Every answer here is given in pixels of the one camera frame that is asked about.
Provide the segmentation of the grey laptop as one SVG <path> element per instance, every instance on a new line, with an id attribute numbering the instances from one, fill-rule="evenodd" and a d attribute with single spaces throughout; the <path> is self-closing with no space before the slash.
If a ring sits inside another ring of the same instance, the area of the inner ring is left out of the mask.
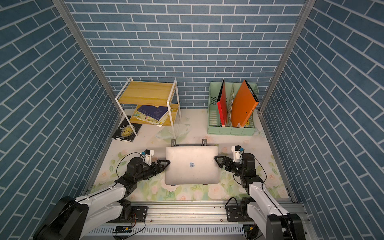
<path id="1" fill-rule="evenodd" d="M 217 184 L 220 181 L 217 146 L 167 147 L 166 185 Z"/>

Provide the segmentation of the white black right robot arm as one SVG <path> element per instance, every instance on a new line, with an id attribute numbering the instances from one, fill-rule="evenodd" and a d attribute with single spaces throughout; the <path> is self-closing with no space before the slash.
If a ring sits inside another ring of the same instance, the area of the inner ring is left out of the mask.
<path id="1" fill-rule="evenodd" d="M 216 156 L 221 169 L 240 177 L 241 185 L 249 195 L 240 204 L 242 218 L 253 220 L 266 240 L 304 240 L 301 218 L 284 209 L 265 189 L 265 181 L 256 172 L 259 161 L 253 154 L 240 154 L 240 160 Z"/>

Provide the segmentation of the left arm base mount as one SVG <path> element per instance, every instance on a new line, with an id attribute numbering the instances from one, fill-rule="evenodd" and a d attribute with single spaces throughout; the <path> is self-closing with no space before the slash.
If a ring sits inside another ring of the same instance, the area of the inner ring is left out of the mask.
<path id="1" fill-rule="evenodd" d="M 120 222 L 135 222 L 135 219 L 139 219 L 143 222 L 146 221 L 148 214 L 148 206 L 132 206 L 132 203 L 127 199 L 119 201 L 123 207 L 118 221 Z"/>

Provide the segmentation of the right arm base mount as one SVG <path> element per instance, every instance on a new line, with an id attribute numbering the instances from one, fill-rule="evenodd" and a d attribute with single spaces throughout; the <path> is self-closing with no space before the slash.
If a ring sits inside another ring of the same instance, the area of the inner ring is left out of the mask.
<path id="1" fill-rule="evenodd" d="M 247 205 L 254 203 L 253 198 L 242 198 L 240 202 L 235 197 L 231 197 L 225 204 L 228 222 L 254 222 L 248 215 Z"/>

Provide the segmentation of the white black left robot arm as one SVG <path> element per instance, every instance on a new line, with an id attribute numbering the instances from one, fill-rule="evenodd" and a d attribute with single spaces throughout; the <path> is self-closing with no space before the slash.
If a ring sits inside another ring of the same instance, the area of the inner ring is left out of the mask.
<path id="1" fill-rule="evenodd" d="M 135 157 L 126 172 L 114 184 L 93 194 L 63 197 L 44 219 L 34 234 L 35 240 L 79 240 L 90 231 L 110 221 L 132 221 L 132 203 L 127 197 L 138 182 L 162 173 L 169 160 L 157 160 L 150 165 Z"/>

